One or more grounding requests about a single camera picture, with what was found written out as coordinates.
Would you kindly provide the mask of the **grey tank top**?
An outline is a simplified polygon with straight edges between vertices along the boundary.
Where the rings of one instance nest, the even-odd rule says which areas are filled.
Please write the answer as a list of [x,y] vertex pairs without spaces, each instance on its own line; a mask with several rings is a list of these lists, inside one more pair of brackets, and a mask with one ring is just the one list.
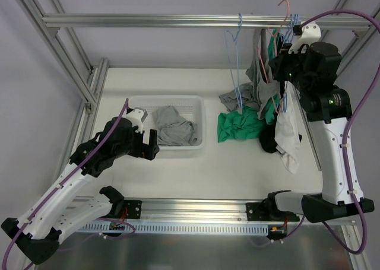
[[[245,74],[249,82],[240,84],[242,93],[243,106],[250,107],[257,111],[258,119],[263,120],[265,114],[269,111],[267,104],[272,102],[272,97],[279,93],[279,84],[274,80],[273,73],[269,66],[269,55],[267,51],[267,32],[265,29],[256,29],[252,36],[253,58],[250,67]],[[269,83],[265,82],[264,73],[259,61],[259,52],[268,74]],[[228,93],[219,95],[220,102],[226,107],[228,112],[238,109],[235,92],[232,90]]]
[[160,107],[152,117],[159,145],[187,147],[197,143],[197,125],[181,116],[174,106]]

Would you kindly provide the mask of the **pink hanger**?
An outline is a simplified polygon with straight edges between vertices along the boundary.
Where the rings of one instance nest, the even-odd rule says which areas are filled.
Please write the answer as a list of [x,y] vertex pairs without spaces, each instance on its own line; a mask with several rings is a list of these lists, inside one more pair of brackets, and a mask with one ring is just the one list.
[[[287,11],[286,11],[286,16],[284,18],[284,20],[282,21],[282,23],[280,24],[279,28],[275,31],[275,33],[273,33],[269,28],[266,29],[267,33],[271,36],[271,39],[272,39],[272,48],[273,48],[273,54],[274,56],[277,56],[277,39],[278,39],[278,35],[280,34],[280,30],[282,28],[282,26],[284,26],[284,22],[289,18],[289,15],[290,15],[290,2],[288,0],[282,0],[278,3],[278,6],[280,6],[282,3],[286,3],[287,5]],[[262,70],[263,70],[263,73],[264,73],[264,77],[265,77],[265,82],[268,84],[269,83],[269,79],[268,79],[268,74],[267,74],[267,71],[266,71],[266,68],[265,68],[265,65],[264,65],[264,61],[262,60],[262,56],[261,56],[261,53],[259,52],[259,61],[261,63],[261,67],[262,67]],[[275,109],[275,112],[277,114],[279,114],[281,112],[281,107],[282,107],[282,99],[280,99],[280,102],[279,102],[279,106],[276,104],[276,101],[274,100],[274,97],[271,98],[272,99],[272,102],[273,102],[273,106],[274,106],[274,109]]]

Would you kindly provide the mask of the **light blue hanger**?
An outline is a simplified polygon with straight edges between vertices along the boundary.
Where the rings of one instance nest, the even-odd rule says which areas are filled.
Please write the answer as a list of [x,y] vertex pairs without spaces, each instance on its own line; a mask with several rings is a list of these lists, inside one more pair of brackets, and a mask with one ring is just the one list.
[[235,92],[237,106],[239,109],[243,109],[242,93],[240,91],[240,67],[239,67],[239,50],[238,41],[239,35],[242,29],[242,14],[238,13],[238,29],[236,33],[226,30],[224,32],[224,41],[226,46],[227,61],[229,64],[230,76],[233,84],[233,90]]

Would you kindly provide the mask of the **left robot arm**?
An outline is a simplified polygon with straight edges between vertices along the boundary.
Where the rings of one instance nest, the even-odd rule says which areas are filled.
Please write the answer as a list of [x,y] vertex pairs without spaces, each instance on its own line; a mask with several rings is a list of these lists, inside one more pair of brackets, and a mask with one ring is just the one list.
[[114,161],[125,155],[153,160],[159,151],[157,132],[149,132],[148,143],[144,132],[129,119],[116,118],[106,123],[104,130],[80,144],[56,182],[39,201],[19,218],[6,218],[1,224],[11,238],[2,262],[6,269],[8,255],[17,245],[31,265],[47,261],[72,233],[96,219],[120,219],[128,216],[124,196],[115,188],[106,186],[89,202],[67,211],[67,206],[79,191],[112,167]]

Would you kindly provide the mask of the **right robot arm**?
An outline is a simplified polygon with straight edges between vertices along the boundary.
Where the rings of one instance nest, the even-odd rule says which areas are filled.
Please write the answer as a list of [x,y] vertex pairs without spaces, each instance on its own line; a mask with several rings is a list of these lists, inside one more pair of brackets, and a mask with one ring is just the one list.
[[341,62],[338,48],[330,43],[313,42],[293,48],[286,43],[270,67],[280,90],[286,82],[297,90],[300,106],[314,136],[322,171],[320,193],[281,190],[268,194],[265,214],[274,221],[285,214],[302,214],[311,223],[320,223],[373,212],[373,200],[365,198],[349,150],[346,125],[353,119],[348,93],[336,86]]

